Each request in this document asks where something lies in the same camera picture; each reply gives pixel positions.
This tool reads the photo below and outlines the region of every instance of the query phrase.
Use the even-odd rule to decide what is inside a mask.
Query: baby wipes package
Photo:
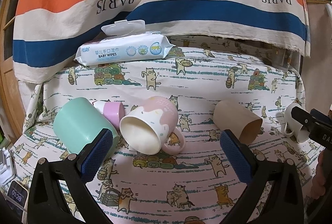
[[[83,44],[75,59],[82,65],[165,58],[174,46],[159,31],[145,32],[145,22],[119,21],[102,27],[111,37]]]

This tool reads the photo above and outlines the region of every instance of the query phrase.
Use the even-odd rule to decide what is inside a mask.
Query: mug handle
[[[287,122],[286,122],[286,124],[285,124],[285,128],[284,128],[284,130],[283,130],[283,135],[284,135],[286,138],[290,138],[291,136],[293,136],[294,131],[292,131],[291,133],[287,133],[287,132],[286,132],[286,129],[287,129]]]
[[[162,146],[162,150],[167,154],[177,155],[184,149],[186,140],[185,140],[185,137],[183,136],[182,132],[178,128],[175,128],[173,132],[178,137],[178,139],[180,141],[180,146],[172,146],[172,145],[168,145],[167,143],[165,143]]]

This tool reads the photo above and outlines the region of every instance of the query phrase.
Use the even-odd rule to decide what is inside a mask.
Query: smartphone
[[[23,208],[28,208],[28,190],[22,186],[19,182],[12,181],[10,184],[7,196],[16,201]],[[24,212],[22,209],[18,208],[16,205],[7,200],[9,207],[13,210],[16,216],[21,220],[23,224],[27,222],[27,212]]]

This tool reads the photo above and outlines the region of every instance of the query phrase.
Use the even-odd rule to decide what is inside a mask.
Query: human hand
[[[320,152],[318,156],[316,174],[312,179],[311,197],[315,200],[325,194],[324,184],[326,182],[326,178],[323,173],[323,154],[324,151]]]

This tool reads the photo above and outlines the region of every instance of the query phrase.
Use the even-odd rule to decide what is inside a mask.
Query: green cup
[[[113,125],[86,98],[74,98],[63,105],[53,123],[56,136],[69,153],[75,154],[91,143],[103,128],[113,134],[113,144],[107,154],[109,157],[114,153],[120,137]]]

